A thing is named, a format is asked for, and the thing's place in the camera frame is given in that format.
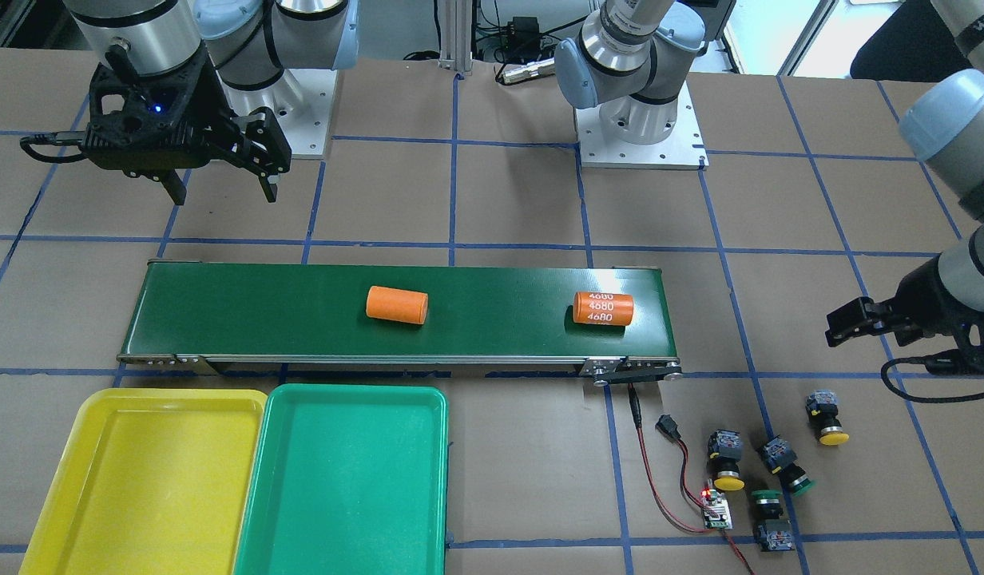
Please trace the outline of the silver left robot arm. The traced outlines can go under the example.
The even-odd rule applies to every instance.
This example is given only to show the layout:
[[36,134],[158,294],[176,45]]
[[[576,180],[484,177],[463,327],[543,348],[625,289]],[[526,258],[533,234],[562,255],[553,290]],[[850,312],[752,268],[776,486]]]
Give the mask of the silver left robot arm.
[[[904,154],[864,154],[852,143],[839,154],[815,149],[808,116],[818,105],[773,96],[784,107],[767,120],[752,109],[763,90],[750,77],[722,77],[721,88],[744,88],[740,105],[718,110],[706,149],[692,143],[690,168],[674,175],[606,174],[604,161],[631,161],[653,145],[623,141],[633,112],[652,108],[640,94],[605,101],[595,94],[602,73],[579,40],[555,49],[554,94],[513,108],[459,109],[446,116],[446,137],[410,139],[388,131],[353,134],[365,147],[349,160],[357,184],[354,210],[336,218],[347,240],[378,239],[393,230],[390,247],[409,248],[417,228],[425,250],[443,248],[457,266],[375,267],[367,280],[305,291],[300,317],[305,335],[281,330],[269,353],[348,363],[391,358],[394,363],[517,363],[554,358],[620,359],[634,368],[675,365],[679,359],[664,281],[676,273],[621,269],[573,272],[572,287],[559,269],[466,268],[467,252],[549,251],[578,248],[581,225],[587,256],[663,252],[667,226],[711,232],[706,208],[723,196],[738,205],[720,215],[722,239],[734,232],[783,233],[777,245],[741,244],[734,262],[748,269],[750,292],[771,298],[760,316],[782,327],[776,342],[796,351],[804,367],[839,358],[835,347],[873,336],[847,371],[868,371],[875,358],[889,367],[926,365],[948,376],[984,374],[984,73],[964,69],[930,88],[902,113],[899,129],[911,147]],[[847,273],[863,258],[851,225],[904,229],[922,236],[912,211],[909,182],[926,169],[958,196],[981,227],[901,281],[894,297],[862,297],[831,311],[820,334],[812,298],[843,292]],[[819,345],[831,348],[825,354]]]

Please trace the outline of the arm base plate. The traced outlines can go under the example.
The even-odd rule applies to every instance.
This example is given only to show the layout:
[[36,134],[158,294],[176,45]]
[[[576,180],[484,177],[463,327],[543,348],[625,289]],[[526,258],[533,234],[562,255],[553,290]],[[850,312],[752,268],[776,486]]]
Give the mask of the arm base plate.
[[323,160],[327,155],[341,73],[328,69],[287,69],[272,86],[255,91],[223,89],[233,109],[244,116],[269,106],[283,128],[295,159]]
[[687,84],[675,101],[663,105],[627,96],[576,109],[573,116],[584,167],[700,170],[710,165]]

